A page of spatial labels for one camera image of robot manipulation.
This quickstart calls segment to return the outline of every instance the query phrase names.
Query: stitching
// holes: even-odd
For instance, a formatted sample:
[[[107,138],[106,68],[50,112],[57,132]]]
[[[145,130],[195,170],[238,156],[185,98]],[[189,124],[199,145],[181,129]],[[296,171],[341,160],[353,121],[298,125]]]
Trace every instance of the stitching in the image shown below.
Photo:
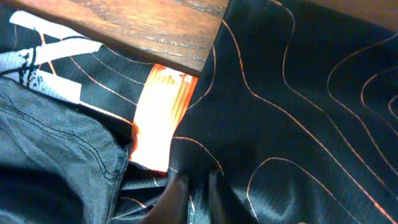
[[[67,138],[65,138],[65,137],[63,137],[63,136],[59,136],[58,134],[55,134],[55,133],[51,133],[51,132],[49,132],[49,131],[47,131],[47,130],[41,128],[41,127],[38,126],[37,124],[32,123],[31,121],[28,121],[28,120],[24,119],[24,118],[21,117],[21,116],[17,116],[17,115],[15,115],[15,114],[12,114],[12,113],[10,113],[10,112],[8,112],[8,111],[5,111],[5,110],[3,110],[3,109],[1,109],[1,108],[0,108],[0,111],[4,112],[4,113],[6,113],[6,114],[8,114],[8,115],[10,115],[10,116],[13,116],[13,117],[15,117],[15,118],[20,118],[20,119],[22,119],[22,120],[28,122],[29,124],[32,124],[32,125],[36,126],[36,127],[39,128],[40,130],[42,130],[42,131],[44,131],[44,132],[46,132],[46,133],[48,133],[48,134],[52,134],[52,135],[57,136],[57,137],[59,137],[59,138],[61,138],[61,139],[65,139],[65,140],[72,141],[72,142],[74,142],[74,143],[77,143],[77,144],[80,145],[81,147],[87,149],[88,151],[90,151],[90,152],[94,155],[95,159],[96,159],[97,162],[98,162],[98,165],[102,165],[102,166],[99,166],[99,168],[101,169],[101,172],[102,172],[102,174],[104,175],[104,178],[105,178],[105,179],[108,179],[108,180],[116,180],[116,179],[118,179],[118,176],[115,177],[115,175],[120,175],[120,174],[122,173],[121,170],[119,170],[119,171],[117,171],[117,172],[114,172],[114,173],[109,172],[109,171],[107,170],[106,166],[104,165],[104,163],[103,163],[103,161],[102,161],[102,159],[101,159],[101,157],[100,157],[99,152],[98,152],[90,143],[84,141],[83,139],[79,138],[78,136],[76,136],[76,135],[74,135],[74,134],[72,134],[72,133],[68,133],[68,132],[65,132],[65,131],[57,130],[57,129],[55,129],[55,128],[51,128],[50,126],[47,126],[46,124],[43,124],[43,123],[41,123],[40,121],[36,120],[35,118],[29,116],[28,114],[25,114],[24,112],[20,111],[20,110],[17,109],[15,106],[14,106],[14,109],[17,110],[18,112],[22,113],[23,115],[29,117],[30,119],[33,119],[34,121],[38,122],[38,123],[41,124],[42,126],[45,126],[46,128],[49,128],[49,129],[51,129],[51,130],[53,130],[53,131],[56,131],[56,132],[59,132],[59,133],[63,133],[63,134],[67,134],[67,135],[70,135],[70,136],[73,136],[73,137],[79,139],[80,141],[82,141],[83,143],[89,145],[92,149],[94,149],[94,151],[97,153],[97,155],[96,155],[92,150],[90,150],[90,149],[88,149],[86,146],[82,145],[80,142],[74,141],[73,139],[67,139]],[[113,177],[109,178],[109,177],[106,176],[106,174],[110,174],[110,175],[113,176]]]
[[[128,161],[127,161],[128,154],[129,154],[128,151],[125,150],[124,159],[123,159],[123,162],[122,162],[122,164],[120,166],[120,170],[126,170],[127,169],[127,166],[128,166]],[[124,172],[121,174],[121,176],[118,179],[118,181],[114,181],[114,183],[113,183],[112,197],[111,197],[111,200],[109,202],[108,215],[106,217],[107,222],[110,222],[112,220],[112,218],[113,218],[113,213],[114,213],[114,210],[116,208],[115,200],[116,201],[118,200],[118,194],[119,194],[119,190],[118,189],[120,188],[120,185],[121,185],[121,182],[122,182],[122,179],[123,179],[123,175],[124,175]]]

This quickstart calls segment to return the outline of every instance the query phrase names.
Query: orange label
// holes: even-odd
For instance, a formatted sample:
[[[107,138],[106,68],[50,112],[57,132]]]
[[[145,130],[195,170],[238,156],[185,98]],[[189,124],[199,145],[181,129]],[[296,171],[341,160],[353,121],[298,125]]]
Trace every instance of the orange label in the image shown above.
[[[167,172],[170,145],[182,120],[198,78],[155,64],[137,104],[130,161]]]

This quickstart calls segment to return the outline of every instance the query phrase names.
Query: black object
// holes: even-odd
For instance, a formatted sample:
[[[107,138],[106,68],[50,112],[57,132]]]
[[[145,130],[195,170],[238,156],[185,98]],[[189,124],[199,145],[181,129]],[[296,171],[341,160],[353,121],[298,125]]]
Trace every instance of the black object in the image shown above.
[[[188,177],[174,178],[142,224],[186,224],[188,212]]]
[[[212,224],[257,223],[238,200],[232,189],[218,178],[216,172],[209,175],[209,208]]]

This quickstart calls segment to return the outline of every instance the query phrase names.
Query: orange line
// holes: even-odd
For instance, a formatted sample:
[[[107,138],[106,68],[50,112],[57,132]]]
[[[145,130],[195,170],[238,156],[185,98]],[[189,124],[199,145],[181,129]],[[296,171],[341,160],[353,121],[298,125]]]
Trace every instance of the orange line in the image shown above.
[[[315,103],[313,103],[311,100],[309,100],[308,98],[306,98],[305,96],[303,96],[302,94],[300,94],[299,92],[297,92],[296,90],[294,90],[288,83],[285,77],[285,63],[286,63],[286,55],[287,55],[287,51],[289,49],[289,44],[290,41],[292,40],[293,34],[294,34],[294,30],[295,30],[295,18],[293,13],[287,9],[286,7],[283,6],[283,8],[289,13],[290,17],[292,18],[293,21],[293,28],[292,31],[290,33],[290,39],[289,39],[289,43],[286,45],[285,48],[285,53],[284,53],[284,59],[282,62],[282,78],[284,79],[285,84],[287,85],[287,87],[292,90],[294,93],[296,93],[298,96],[300,96],[301,98],[303,98],[304,100],[308,101],[312,106],[316,107],[316,109],[318,109],[319,111],[321,111],[326,118],[329,120],[329,122],[333,125],[333,127],[338,131],[339,135],[343,138],[344,142],[347,144],[347,146],[351,149],[351,151],[355,154],[355,156],[361,161],[361,163],[367,168],[368,171],[370,171],[370,173],[372,173],[372,175],[383,185],[383,187],[393,196],[395,196],[396,200],[398,200],[398,196],[386,185],[386,183],[365,163],[364,159],[356,152],[356,150],[352,147],[352,145],[348,142],[348,140],[345,138],[344,134],[340,131],[340,129],[338,128],[338,126],[335,124],[335,122],[324,112],[323,109],[321,109],[318,105],[316,105]]]
[[[359,50],[355,51],[354,53],[350,54],[349,56],[345,57],[345,58],[344,58],[341,62],[339,62],[339,63],[333,68],[333,70],[330,72],[329,77],[328,77],[328,81],[327,81],[327,83],[326,83],[326,87],[327,87],[327,90],[328,90],[328,93],[329,93],[330,97],[331,97],[335,102],[337,102],[340,106],[342,106],[344,109],[346,109],[347,111],[349,111],[352,115],[354,115],[354,116],[356,117],[356,119],[358,119],[358,121],[362,124],[363,128],[365,129],[366,133],[368,134],[368,136],[369,136],[370,140],[372,141],[374,147],[377,149],[377,151],[379,152],[379,154],[380,154],[380,156],[382,157],[382,159],[384,160],[384,162],[390,167],[390,169],[395,173],[396,176],[398,176],[398,171],[395,170],[395,168],[390,164],[390,162],[389,162],[389,161],[387,160],[387,158],[384,156],[384,154],[383,154],[382,151],[380,150],[379,146],[377,145],[377,143],[376,143],[375,140],[373,139],[373,136],[372,136],[372,134],[370,133],[370,131],[369,131],[368,127],[366,126],[366,124],[362,121],[362,119],[361,119],[356,113],[354,113],[352,110],[350,110],[350,109],[349,109],[346,105],[344,105],[342,102],[338,101],[338,100],[331,94],[331,92],[330,92],[330,90],[329,90],[329,82],[330,82],[330,78],[331,78],[333,72],[334,72],[343,62],[347,61],[350,57],[352,57],[352,56],[354,56],[354,55],[356,55],[356,54],[358,54],[358,53],[360,53],[360,52],[363,52],[363,51],[365,51],[365,50],[367,50],[367,49],[370,49],[371,47],[375,47],[375,46],[380,45],[380,44],[383,44],[383,43],[385,43],[385,42],[387,42],[387,41],[389,41],[389,40],[392,40],[392,39],[394,39],[394,38],[397,37],[397,36],[398,36],[398,34],[394,34],[393,36],[391,36],[391,37],[389,37],[389,38],[387,38],[387,39],[385,39],[385,40],[381,40],[381,41],[379,41],[379,42],[377,42],[377,43],[375,43],[375,44],[372,44],[372,45],[369,45],[369,46],[364,47],[364,48],[362,48],[362,49],[359,49]]]
[[[90,109],[92,109],[92,110],[98,111],[98,112],[100,112],[100,113],[103,113],[103,114],[109,115],[109,116],[111,116],[111,117],[114,117],[114,118],[116,118],[116,119],[119,119],[119,120],[121,120],[121,121],[124,121],[124,122],[126,122],[127,124],[130,124],[130,125],[132,126],[132,122],[129,121],[129,120],[127,120],[126,118],[122,118],[122,117],[120,117],[120,116],[118,116],[118,115],[116,115],[116,114],[114,114],[114,113],[111,113],[111,112],[109,112],[109,111],[103,110],[103,109],[98,108],[98,107],[96,107],[96,106],[90,105],[90,104],[85,103],[85,102],[83,102],[83,101],[80,101],[80,104],[81,104],[82,106],[85,106],[85,107],[90,108]]]
[[[135,60],[131,60],[131,59],[129,59],[129,58],[126,58],[126,57],[123,56],[123,55],[119,55],[118,53],[116,53],[114,50],[110,49],[110,48],[109,48],[108,46],[106,46],[106,45],[104,45],[104,47],[106,47],[110,52],[112,52],[112,53],[115,54],[116,56],[122,57],[122,58],[128,60],[129,62],[140,63],[140,64],[144,64],[144,65],[153,65],[153,64],[154,64],[154,63],[150,63],[150,62],[138,62],[138,61],[135,61]]]
[[[229,26],[227,25],[227,23],[222,20],[223,24],[226,26],[226,28],[229,30],[229,33],[231,34],[234,42],[235,42],[235,46],[236,46],[236,50],[238,52],[238,56],[239,56],[239,63],[241,65],[241,72],[242,72],[242,76],[243,76],[243,80],[244,83],[246,85],[246,88],[248,88],[249,92],[256,98],[259,98],[260,100],[272,105],[273,107],[277,108],[278,110],[281,110],[281,112],[285,113],[288,117],[290,117],[297,125],[299,125],[312,139],[314,139],[314,141],[316,141],[319,146],[321,146],[323,148],[323,150],[325,150],[329,156],[337,163],[337,165],[340,167],[340,169],[342,169],[344,171],[344,173],[358,186],[359,189],[362,190],[362,192],[368,197],[368,199],[370,199],[370,201],[373,202],[374,206],[388,219],[390,220],[392,223],[397,224],[396,221],[394,221],[392,219],[392,217],[375,201],[375,199],[369,195],[369,193],[362,187],[362,185],[360,185],[355,179],[354,177],[348,173],[348,171],[337,161],[337,159],[333,156],[333,154],[309,131],[307,130],[299,121],[297,121],[297,119],[295,119],[290,113],[288,113],[286,110],[282,109],[280,106],[275,105],[274,103],[261,98],[259,95],[255,94],[249,87],[248,82],[246,81],[246,77],[244,75],[244,70],[243,70],[243,63],[242,63],[242,58],[241,58],[241,53],[239,50],[239,45],[238,42],[235,39],[234,34],[232,33],[232,30],[229,28]]]
[[[282,3],[280,3],[279,1],[276,1],[276,0],[270,0],[270,1],[275,3],[275,4],[277,4],[277,5],[283,6]]]
[[[97,85],[99,85],[100,87],[104,88],[105,90],[110,91],[111,93],[115,94],[116,96],[118,96],[118,97],[120,97],[120,98],[122,98],[122,99],[124,99],[124,100],[126,100],[126,101],[128,101],[128,102],[130,102],[130,103],[132,103],[132,104],[134,104],[134,105],[137,106],[137,103],[135,103],[135,102],[133,102],[133,101],[127,99],[126,97],[120,95],[119,93],[116,93],[115,91],[111,90],[110,88],[108,88],[108,87],[104,86],[103,84],[99,83],[97,80],[95,80],[95,79],[94,79],[93,77],[91,77],[89,74],[87,74],[87,72],[84,71],[84,69],[82,69],[82,68],[80,67],[80,65],[77,64],[77,62],[75,62],[75,60],[74,60],[71,56],[69,56],[69,57],[70,57],[70,60],[72,60],[72,62],[80,69],[80,71],[82,71],[91,81],[95,82]]]
[[[129,198],[129,197],[121,197],[120,199],[128,199],[128,200],[132,200],[137,202],[137,204],[139,204],[139,206],[141,206],[142,208],[147,208],[143,203],[141,203],[140,201],[138,201],[137,199],[134,198]]]
[[[391,103],[396,100],[396,98],[398,98],[398,95],[394,96],[393,99],[390,100],[390,102],[388,102],[388,110],[391,112],[391,114],[396,117],[398,119],[398,116],[393,112],[392,108],[391,108]]]
[[[256,170],[254,170],[254,172],[253,172],[253,174],[251,175],[251,177],[250,177],[250,180],[249,180],[249,184],[248,184],[248,189],[247,189],[247,191],[246,191],[246,197],[248,198],[248,200],[249,200],[249,204],[250,204],[250,207],[251,207],[251,210],[252,210],[252,212],[253,212],[253,214],[254,214],[254,216],[255,216],[255,218],[257,219],[257,221],[259,221],[259,219],[258,219],[258,217],[257,217],[257,215],[256,215],[256,212],[254,211],[254,207],[253,207],[253,204],[252,204],[252,202],[251,202],[251,200],[250,200],[250,197],[249,197],[249,191],[250,191],[250,185],[251,185],[251,182],[252,182],[252,180],[253,180],[253,177],[254,177],[254,174],[256,174],[256,172],[257,172],[257,170],[262,166],[262,165],[264,165],[266,162],[268,162],[268,161],[271,161],[271,160],[280,160],[280,161],[285,161],[285,162],[289,162],[289,163],[291,163],[291,164],[293,164],[293,165],[295,165],[295,166],[297,166],[298,168],[300,168],[302,171],[304,171],[307,175],[309,175],[313,180],[315,180],[319,185],[321,185],[321,187],[323,188],[323,189],[325,189],[327,192],[328,192],[328,194],[338,203],[338,205],[341,207],[341,208],[343,208],[347,213],[348,213],[348,215],[350,215],[357,223],[360,223],[338,200],[337,200],[337,198],[330,192],[330,190],[329,189],[327,189],[317,178],[315,178],[313,175],[311,175],[308,171],[306,171],[304,168],[302,168],[302,167],[300,167],[299,165],[297,165],[296,163],[294,163],[294,162],[292,162],[292,161],[290,161],[290,160],[288,160],[288,159],[284,159],[284,158],[279,158],[279,157],[270,157],[270,158],[268,158],[268,159],[266,159],[266,160],[264,160],[257,168],[256,168]]]
[[[39,35],[40,35],[40,39],[42,40],[42,46],[46,45],[44,35],[42,33],[40,33],[40,32],[39,32]],[[49,61],[48,63],[50,65],[50,68],[51,68],[51,71],[52,71],[53,75],[57,75],[57,73],[55,72],[54,66],[52,65],[52,62]]]
[[[200,142],[198,142],[198,141],[196,141],[196,140],[194,140],[192,138],[187,138],[187,137],[179,137],[179,136],[177,136],[177,137],[173,137],[173,138],[174,139],[188,140],[188,141],[194,142],[194,143],[198,144],[200,147],[202,147],[207,152],[207,154],[209,154],[210,157],[213,158],[214,161],[216,161],[216,163],[217,163],[218,167],[220,168],[221,173],[223,174],[223,177],[224,177],[224,171],[223,171],[223,168],[221,167],[221,164],[218,162],[218,160],[210,153],[210,151],[202,143],[200,143]]]
[[[173,167],[170,167],[170,166],[169,166],[169,169],[170,169],[171,171],[173,171],[173,172],[178,173],[178,171],[177,171],[176,169],[174,169]]]
[[[157,184],[155,177],[154,176],[152,176],[152,177],[154,178],[154,183],[155,183],[156,187],[160,187],[159,184]]]
[[[196,213],[195,212],[195,206],[193,205],[193,201],[192,201],[192,195],[189,195],[189,201],[191,201],[191,206],[192,206],[193,212]]]
[[[391,125],[388,121],[386,121],[381,115],[379,115],[379,114],[376,113],[374,110],[372,110],[371,108],[369,108],[368,106],[366,106],[366,104],[365,104],[365,102],[364,102],[364,100],[363,100],[363,93],[364,93],[364,90],[365,90],[366,86],[367,86],[373,79],[375,79],[378,75],[382,75],[383,73],[389,72],[389,71],[391,71],[391,70],[393,70],[393,69],[397,69],[397,68],[398,68],[398,66],[391,67],[391,68],[388,68],[388,69],[382,71],[381,73],[377,73],[377,74],[373,75],[371,78],[369,78],[369,79],[365,82],[365,84],[362,86],[362,90],[361,90],[361,102],[362,102],[362,104],[364,105],[364,107],[365,107],[366,109],[368,109],[370,112],[376,114],[387,126],[390,127],[390,129],[396,134],[396,136],[398,136],[398,132],[392,127],[392,125]]]
[[[129,78],[129,77],[123,75],[122,73],[116,71],[115,69],[113,69],[113,68],[107,66],[103,61],[101,61],[97,56],[95,56],[95,54],[91,53],[91,55],[92,55],[95,59],[97,59],[97,61],[99,61],[99,63],[101,63],[102,65],[104,65],[104,66],[107,67],[108,69],[110,69],[112,72],[117,73],[118,75],[120,75],[120,76],[122,76],[122,77],[124,77],[124,78],[127,78],[128,80],[130,80],[130,81],[132,81],[132,82],[135,82],[135,83],[138,83],[138,84],[143,85],[142,82],[135,81],[134,79]]]
[[[192,104],[190,107],[188,107],[187,110],[191,109],[191,108],[192,108],[193,106],[195,106],[195,104],[197,104],[203,97],[205,97],[205,96],[207,95],[207,93],[209,93],[211,87],[213,86],[214,77],[215,77],[215,75],[216,75],[216,61],[217,61],[217,59],[216,59],[216,50],[215,50],[215,48],[214,48],[214,45],[213,45],[212,47],[213,47],[213,58],[214,58],[214,66],[213,66],[213,67],[214,67],[214,69],[213,69],[213,78],[211,79],[210,86],[209,86],[209,88],[207,89],[206,93],[203,94],[203,96],[201,96],[196,102],[194,102],[194,104]]]
[[[14,46],[12,48],[12,50],[15,50],[15,48],[17,47],[17,25],[14,24],[14,35],[15,35],[15,40],[14,40]]]

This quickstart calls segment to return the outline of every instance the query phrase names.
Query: dark gray fabric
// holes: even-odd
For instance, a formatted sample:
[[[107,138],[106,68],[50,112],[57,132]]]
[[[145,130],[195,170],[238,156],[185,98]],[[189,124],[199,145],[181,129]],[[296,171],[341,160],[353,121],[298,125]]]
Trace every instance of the dark gray fabric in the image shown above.
[[[0,222],[108,222],[128,151],[96,120],[0,85]]]

